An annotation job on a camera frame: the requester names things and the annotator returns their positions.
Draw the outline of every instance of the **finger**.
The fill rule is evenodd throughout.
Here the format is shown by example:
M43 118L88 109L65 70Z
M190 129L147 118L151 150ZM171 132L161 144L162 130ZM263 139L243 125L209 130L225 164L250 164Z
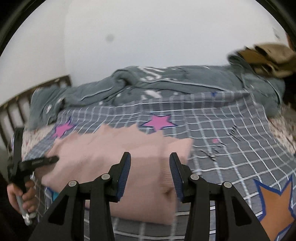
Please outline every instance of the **finger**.
M17 203L17 199L15 197L15 195L8 195L8 200L9 200L9 203L11 204L11 206L17 211L20 213L20 208L18 206L18 203Z
M35 183L32 180L29 180L25 183L26 188L32 188L35 186Z
M32 212L36 211L36 209L37 209L37 205L33 205L28 209L28 212L32 213Z
M11 183L7 186L7 193L14 194L17 196L22 196L22 190L13 183Z
M11 206L20 213L20 208L18 206L17 203L17 199L15 197L15 195L22 195L22 190L20 190L17 186L15 186L14 184L9 184L7 186L7 195L8 195L8 200L9 203L11 204Z
M32 206L34 206L36 204L37 204L36 198L33 198L29 201L24 202L22 207L23 207L23 209L28 210L29 208L31 208Z
M30 188L23 196L23 200L24 201L28 201L32 198L34 198L36 195L36 190L34 188Z

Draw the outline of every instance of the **grid pattern bedsheet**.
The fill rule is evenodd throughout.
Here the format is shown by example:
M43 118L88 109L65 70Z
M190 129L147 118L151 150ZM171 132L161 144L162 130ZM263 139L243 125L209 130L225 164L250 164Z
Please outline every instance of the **grid pattern bedsheet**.
M123 106L107 107L92 105L66 109L60 112L56 125L71 119L75 127L68 130L80 134L95 132L102 123L114 128L137 124L146 134L153 133L152 127L142 126L150 121L151 115L170 115L176 126L163 128L163 135L175 138L192 138L188 166L208 182L229 181L243 196L258 218L264 215L259 189L254 180L283 192L286 184L293 180L295 189L295 158L272 136L261 105L253 101L247 91L199 93L131 102ZM234 136L230 135L237 127ZM26 156L37 158L53 145L54 128ZM205 152L214 153L212 161ZM295 210L296 192L291 192L291 208ZM40 205L40 214L50 203L50 193L45 191L45 207ZM183 240L189 206L179 205L171 226L128 221L113 218L116 240ZM282 230L276 240L283 236ZM89 240L89 212L85 212L85 240ZM210 240L215 240L215 206L211 202Z

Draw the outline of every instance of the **screw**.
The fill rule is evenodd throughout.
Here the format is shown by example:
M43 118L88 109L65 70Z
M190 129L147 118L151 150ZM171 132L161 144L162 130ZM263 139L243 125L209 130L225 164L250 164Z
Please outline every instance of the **screw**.
M232 184L230 182L224 182L224 187L231 188Z
M110 175L108 173L102 175L103 180L108 180L109 178L110 178Z
M70 187L74 187L76 184L77 184L77 182L73 180L73 181L69 181L69 184L68 185Z
M198 179L200 178L200 176L199 176L199 175L196 175L196 174L192 174L192 175L190 176L190 178L191 178L192 180L198 180Z

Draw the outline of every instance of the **gray comforter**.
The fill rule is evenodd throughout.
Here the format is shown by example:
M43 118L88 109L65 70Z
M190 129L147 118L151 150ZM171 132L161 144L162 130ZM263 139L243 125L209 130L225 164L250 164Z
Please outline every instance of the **gray comforter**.
M256 75L239 56L230 55L228 60L230 65L226 66L130 66L98 82L38 89L32 96L28 129L55 122L63 108L95 103L119 106L131 101L216 91L247 90L263 105L267 117L278 114L284 81Z

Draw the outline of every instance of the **wooden headboard slat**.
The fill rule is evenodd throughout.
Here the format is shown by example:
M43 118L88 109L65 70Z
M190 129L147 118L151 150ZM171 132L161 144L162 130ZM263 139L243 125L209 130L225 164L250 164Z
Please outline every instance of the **wooden headboard slat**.
M11 114L10 114L10 111L9 111L9 108L8 107L6 108L6 113L8 115L8 120L10 122L10 126L14 130L15 129L15 125L13 124L13 120L11 118Z
M42 88L42 87L49 87L51 85L61 86L62 83L65 83L66 86L71 86L71 80L70 80L69 76L66 75L66 76L59 77L57 79L49 80L47 82L36 85L36 86L32 87L31 89L25 90L24 92L14 96L13 98L8 100L7 102L3 103L0 106L0 114L3 113L6 116L8 116L8 120L10 122L10 127L14 130L15 125L13 123L12 116L11 116L10 109L9 109L9 107L11 105L16 104L18 112L20 113L22 124L24 125L25 124L25 115L24 115L24 111L22 110L19 101L22 99L28 100L29 105L30 105L32 95L36 89ZM5 144L6 148L8 148L8 150L11 151L10 139L7 138L5 131L4 131L7 129L4 128L4 126L2 124L3 124L3 121L0 120L0 136Z
M20 118L22 119L22 123L25 123L26 122L25 121L25 115L24 115L24 113L23 113L23 111L22 111L22 109L20 107L20 103L19 103L18 99L17 99L17 108L19 110Z

